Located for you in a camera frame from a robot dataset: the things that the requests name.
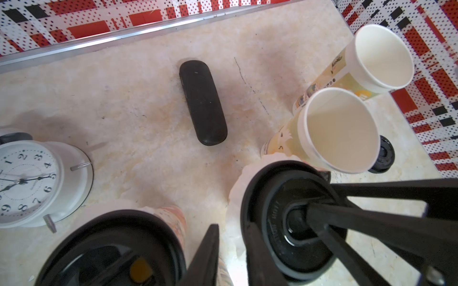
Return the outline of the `paper cup red flowers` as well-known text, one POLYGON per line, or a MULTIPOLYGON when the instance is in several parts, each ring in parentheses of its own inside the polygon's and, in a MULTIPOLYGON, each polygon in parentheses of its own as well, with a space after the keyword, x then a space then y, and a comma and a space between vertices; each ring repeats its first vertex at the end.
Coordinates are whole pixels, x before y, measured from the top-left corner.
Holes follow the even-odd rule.
POLYGON ((376 122, 358 96, 346 89, 324 88, 267 141, 261 154, 296 156, 324 171, 360 174, 379 156, 376 122))

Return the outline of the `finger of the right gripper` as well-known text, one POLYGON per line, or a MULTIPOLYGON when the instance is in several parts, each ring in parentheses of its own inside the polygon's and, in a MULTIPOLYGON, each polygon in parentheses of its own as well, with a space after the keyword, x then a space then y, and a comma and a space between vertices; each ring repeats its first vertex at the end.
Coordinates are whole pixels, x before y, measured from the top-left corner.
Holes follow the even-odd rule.
POLYGON ((307 222, 361 286, 386 286, 379 275, 333 228, 353 230, 419 256, 448 286, 458 283, 458 224, 349 207, 311 204, 307 222))
POLYGON ((427 204, 427 217, 456 220, 458 218, 458 180, 425 179, 417 181, 332 184, 343 197, 419 200, 427 204))

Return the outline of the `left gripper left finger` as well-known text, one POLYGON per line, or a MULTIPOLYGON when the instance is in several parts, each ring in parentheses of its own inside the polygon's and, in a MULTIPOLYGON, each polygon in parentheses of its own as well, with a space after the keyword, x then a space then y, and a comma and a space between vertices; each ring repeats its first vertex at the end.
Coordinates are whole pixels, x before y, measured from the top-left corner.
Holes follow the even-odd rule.
POLYGON ((219 226, 211 224, 178 286, 215 286, 219 259, 219 226))

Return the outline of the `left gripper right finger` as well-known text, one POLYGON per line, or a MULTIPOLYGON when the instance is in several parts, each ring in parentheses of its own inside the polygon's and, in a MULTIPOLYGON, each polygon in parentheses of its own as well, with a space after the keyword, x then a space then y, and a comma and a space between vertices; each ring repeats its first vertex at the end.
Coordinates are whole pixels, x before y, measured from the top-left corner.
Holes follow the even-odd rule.
POLYGON ((264 243, 261 231, 253 222, 245 226, 245 246, 250 286, 287 286, 264 243))

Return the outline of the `translucent paper disc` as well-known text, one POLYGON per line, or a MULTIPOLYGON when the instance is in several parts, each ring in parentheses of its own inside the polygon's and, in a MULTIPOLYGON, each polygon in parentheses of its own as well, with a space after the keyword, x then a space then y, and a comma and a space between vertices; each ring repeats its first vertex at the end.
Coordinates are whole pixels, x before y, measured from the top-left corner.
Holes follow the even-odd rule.
POLYGON ((262 156, 258 161, 248 164, 242 169, 242 174, 233 185, 229 194, 229 205, 226 212, 226 237, 235 246, 236 257, 239 259, 246 252, 243 243, 240 214, 246 189, 254 176, 269 164, 293 160, 300 162, 297 156, 287 156, 284 153, 274 153, 262 156))

